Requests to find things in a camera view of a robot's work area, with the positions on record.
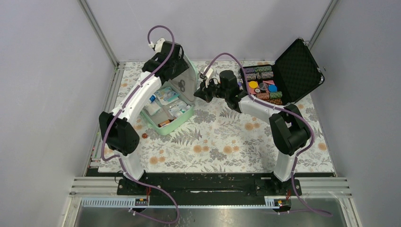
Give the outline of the white gauze packet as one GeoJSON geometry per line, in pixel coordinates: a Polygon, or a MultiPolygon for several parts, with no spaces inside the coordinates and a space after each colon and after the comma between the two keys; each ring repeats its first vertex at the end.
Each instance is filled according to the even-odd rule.
{"type": "Polygon", "coordinates": [[[145,105],[145,110],[148,112],[150,116],[156,114],[160,109],[161,107],[156,102],[148,103],[145,105]]]}

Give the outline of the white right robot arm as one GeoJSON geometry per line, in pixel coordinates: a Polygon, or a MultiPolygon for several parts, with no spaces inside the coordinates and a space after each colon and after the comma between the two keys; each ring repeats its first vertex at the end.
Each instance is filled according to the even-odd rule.
{"type": "Polygon", "coordinates": [[[224,99],[227,106],[239,113],[248,114],[269,124],[274,144],[279,150],[271,182],[274,193],[283,195],[290,189],[289,179],[294,175],[296,154],[312,137],[312,131],[299,109],[290,104],[283,108],[250,97],[240,89],[234,72],[224,70],[217,79],[213,70],[203,69],[199,73],[200,88],[194,93],[206,102],[213,98],[224,99]]]}

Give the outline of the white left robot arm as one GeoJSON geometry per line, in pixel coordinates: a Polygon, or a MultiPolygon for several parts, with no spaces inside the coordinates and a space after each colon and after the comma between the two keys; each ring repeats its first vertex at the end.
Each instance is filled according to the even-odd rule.
{"type": "Polygon", "coordinates": [[[141,136],[134,129],[134,122],[151,96],[165,82],[171,81],[188,69],[183,48],[178,43],[159,41],[153,46],[155,55],[144,63],[138,80],[128,95],[111,111],[99,115],[102,136],[101,149],[113,151],[113,156],[103,161],[117,158],[123,174],[129,178],[129,189],[135,194],[142,194],[147,187],[143,178],[145,173],[136,151],[141,136]]]}

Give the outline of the blue white wipes packet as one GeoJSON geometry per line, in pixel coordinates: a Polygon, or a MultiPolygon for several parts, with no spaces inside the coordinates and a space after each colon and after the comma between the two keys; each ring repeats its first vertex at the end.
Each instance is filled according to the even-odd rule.
{"type": "Polygon", "coordinates": [[[179,93],[174,91],[171,87],[162,88],[156,91],[154,95],[162,105],[168,105],[179,97],[179,93]]]}

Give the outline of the brown bottle orange cap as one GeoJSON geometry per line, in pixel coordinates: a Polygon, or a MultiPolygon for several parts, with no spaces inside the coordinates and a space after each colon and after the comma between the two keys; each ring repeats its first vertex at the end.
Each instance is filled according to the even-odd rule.
{"type": "Polygon", "coordinates": [[[167,126],[168,124],[170,124],[170,123],[173,122],[173,121],[174,121],[174,119],[167,119],[167,120],[165,120],[165,121],[159,123],[159,124],[158,124],[158,127],[159,127],[159,128],[165,127],[165,126],[167,126]]]}

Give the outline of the mint green medicine case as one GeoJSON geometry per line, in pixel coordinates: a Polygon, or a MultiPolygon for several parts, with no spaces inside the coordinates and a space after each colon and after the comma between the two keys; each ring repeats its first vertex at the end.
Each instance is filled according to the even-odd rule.
{"type": "Polygon", "coordinates": [[[177,77],[165,82],[153,93],[151,102],[140,112],[148,126],[162,136],[173,132],[194,114],[196,98],[193,94],[198,72],[186,55],[173,72],[177,77]]]}

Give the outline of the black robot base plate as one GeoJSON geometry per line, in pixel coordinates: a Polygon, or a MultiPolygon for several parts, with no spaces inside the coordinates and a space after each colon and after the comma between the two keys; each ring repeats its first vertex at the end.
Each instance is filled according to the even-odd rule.
{"type": "Polygon", "coordinates": [[[265,197],[302,195],[299,180],[279,182],[270,173],[145,173],[138,183],[123,177],[117,195],[141,196],[153,206],[265,205],[265,197]]]}

